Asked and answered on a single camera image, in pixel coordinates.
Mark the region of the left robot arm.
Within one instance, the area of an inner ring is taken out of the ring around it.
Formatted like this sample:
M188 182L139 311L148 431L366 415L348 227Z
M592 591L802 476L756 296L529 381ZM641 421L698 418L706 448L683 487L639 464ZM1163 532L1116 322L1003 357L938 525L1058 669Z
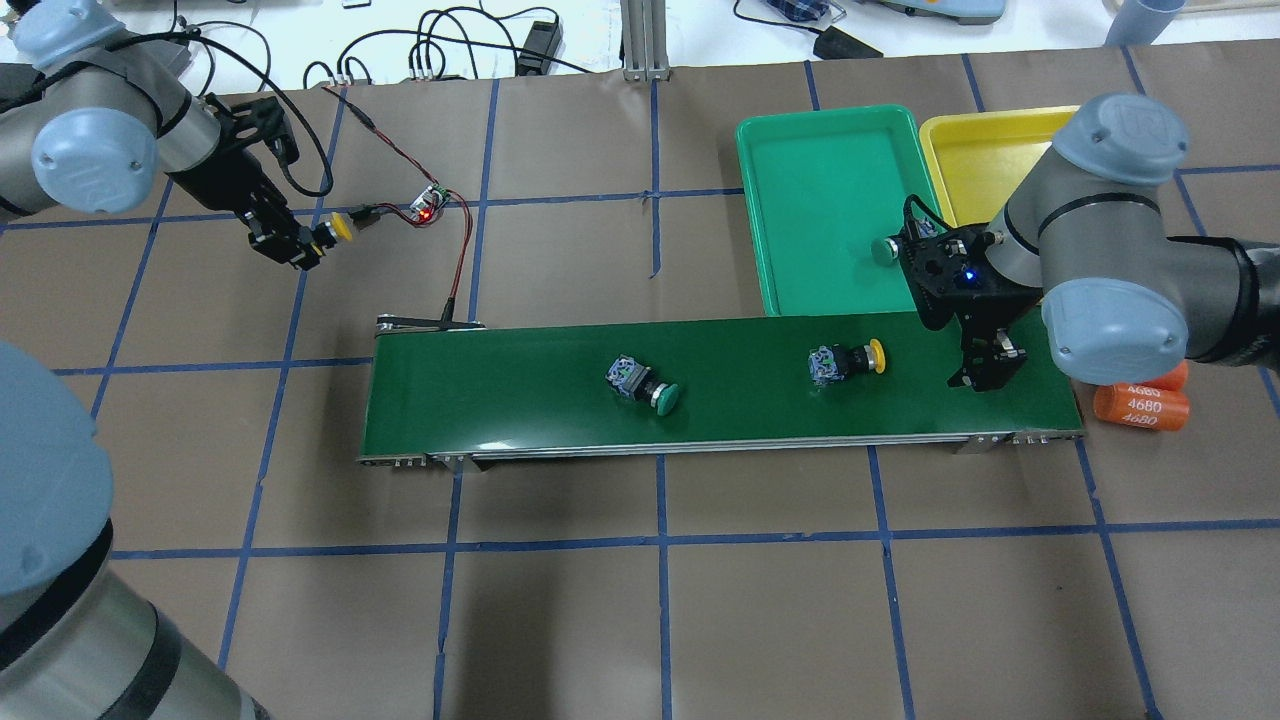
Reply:
M288 170L297 106L280 91L229 106L180 82L165 45L97 1L10 1L20 65L3 72L3 220L50 208L115 215L166 176L234 215L248 246L307 270L349 240L301 224L251 147ZM269 711L113 570L115 482L90 410L38 359L3 343L3 716L266 719Z

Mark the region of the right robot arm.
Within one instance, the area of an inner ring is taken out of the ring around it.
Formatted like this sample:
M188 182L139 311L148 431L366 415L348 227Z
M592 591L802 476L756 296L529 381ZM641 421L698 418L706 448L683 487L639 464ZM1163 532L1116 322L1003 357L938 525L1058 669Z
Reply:
M961 328L952 387L1004 388L1028 354L1009 334L1038 309L1048 354L1093 386L1180 363L1277 369L1277 246L1169 236L1158 187L1190 137L1165 104L1105 94L1080 105L996 215L950 227L918 196L877 256L900 266L922 324Z

